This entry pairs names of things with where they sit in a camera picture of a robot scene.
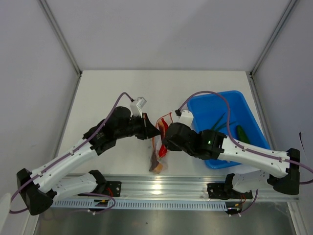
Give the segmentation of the clear zip top bag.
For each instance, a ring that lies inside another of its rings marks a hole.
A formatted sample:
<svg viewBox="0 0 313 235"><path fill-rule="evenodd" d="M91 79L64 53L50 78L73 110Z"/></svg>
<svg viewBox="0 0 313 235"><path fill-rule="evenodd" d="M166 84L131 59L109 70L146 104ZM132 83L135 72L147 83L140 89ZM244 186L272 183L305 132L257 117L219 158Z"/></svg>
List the clear zip top bag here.
<svg viewBox="0 0 313 235"><path fill-rule="evenodd" d="M153 174L160 174L168 168L167 154L169 150L162 143L165 134L169 129L170 124L173 123L172 112L161 116L155 124L155 128L160 131L160 135L152 138L152 154L150 157L149 171Z"/></svg>

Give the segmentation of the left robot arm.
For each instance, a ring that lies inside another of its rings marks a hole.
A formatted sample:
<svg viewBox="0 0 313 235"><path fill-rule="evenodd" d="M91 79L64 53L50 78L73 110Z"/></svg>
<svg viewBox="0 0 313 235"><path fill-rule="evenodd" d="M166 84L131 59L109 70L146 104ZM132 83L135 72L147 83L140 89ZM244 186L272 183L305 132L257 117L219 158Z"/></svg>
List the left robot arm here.
<svg viewBox="0 0 313 235"><path fill-rule="evenodd" d="M72 170L113 148L117 140L135 136L148 140L160 135L149 121L148 115L132 115L126 107L116 107L108 117L89 129L66 154L34 169L17 172L18 193L31 215L45 212L54 202L77 194L106 191L106 180L98 170L91 170L82 177L65 180Z"/></svg>

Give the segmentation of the red chili pepper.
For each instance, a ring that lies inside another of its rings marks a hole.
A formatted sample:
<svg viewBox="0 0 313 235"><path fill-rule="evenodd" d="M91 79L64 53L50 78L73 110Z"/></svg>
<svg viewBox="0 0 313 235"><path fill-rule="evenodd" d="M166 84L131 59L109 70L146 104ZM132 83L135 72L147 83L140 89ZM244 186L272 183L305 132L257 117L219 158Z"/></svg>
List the red chili pepper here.
<svg viewBox="0 0 313 235"><path fill-rule="evenodd" d="M165 134L169 128L167 122L165 121L165 119L162 117L161 118L161 121L158 122L158 127L159 127L159 130L161 132L161 147L159 149L159 152L158 152L158 155L160 158L163 158L166 156L167 154L167 148L166 146L163 144L163 139L165 138Z"/></svg>

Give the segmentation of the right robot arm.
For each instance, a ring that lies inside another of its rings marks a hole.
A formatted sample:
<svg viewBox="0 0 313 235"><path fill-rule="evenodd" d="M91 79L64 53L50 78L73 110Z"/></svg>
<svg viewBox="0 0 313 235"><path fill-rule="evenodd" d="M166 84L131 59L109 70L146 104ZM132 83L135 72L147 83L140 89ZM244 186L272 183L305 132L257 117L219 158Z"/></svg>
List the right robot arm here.
<svg viewBox="0 0 313 235"><path fill-rule="evenodd" d="M272 186L282 194L299 194L300 152L295 148L272 151L232 139L213 130L197 133L180 122L170 124L162 142L170 151L183 151L202 160L238 162L259 170L250 176L228 176L223 186L224 194L228 197L259 189L262 184Z"/></svg>

